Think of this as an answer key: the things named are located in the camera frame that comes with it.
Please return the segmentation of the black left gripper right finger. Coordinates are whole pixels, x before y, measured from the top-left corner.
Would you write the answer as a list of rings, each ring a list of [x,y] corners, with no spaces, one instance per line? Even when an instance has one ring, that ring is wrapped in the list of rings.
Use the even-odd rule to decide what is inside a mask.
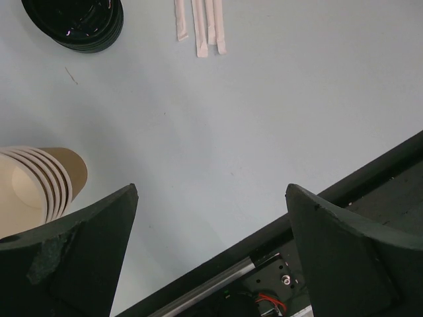
[[[422,237],[296,184],[286,203],[314,316],[422,315]]]

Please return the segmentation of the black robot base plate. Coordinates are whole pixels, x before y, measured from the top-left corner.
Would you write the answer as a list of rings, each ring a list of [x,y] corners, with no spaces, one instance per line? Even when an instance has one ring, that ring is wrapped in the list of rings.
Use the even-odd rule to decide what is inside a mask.
[[[422,134],[317,196],[422,237]],[[126,309],[124,316],[314,316],[288,212]]]

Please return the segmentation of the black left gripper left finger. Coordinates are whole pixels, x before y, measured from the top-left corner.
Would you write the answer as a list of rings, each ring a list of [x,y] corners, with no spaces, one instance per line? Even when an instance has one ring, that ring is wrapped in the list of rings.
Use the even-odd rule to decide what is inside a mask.
[[[133,184],[1,239],[2,316],[109,316],[137,210]]]

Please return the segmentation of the stack of brown paper cups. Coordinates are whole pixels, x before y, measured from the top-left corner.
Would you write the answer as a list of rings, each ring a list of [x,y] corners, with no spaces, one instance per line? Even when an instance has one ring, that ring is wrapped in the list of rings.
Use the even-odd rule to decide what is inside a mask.
[[[63,147],[1,147],[1,238],[66,215],[85,187],[85,161]]]

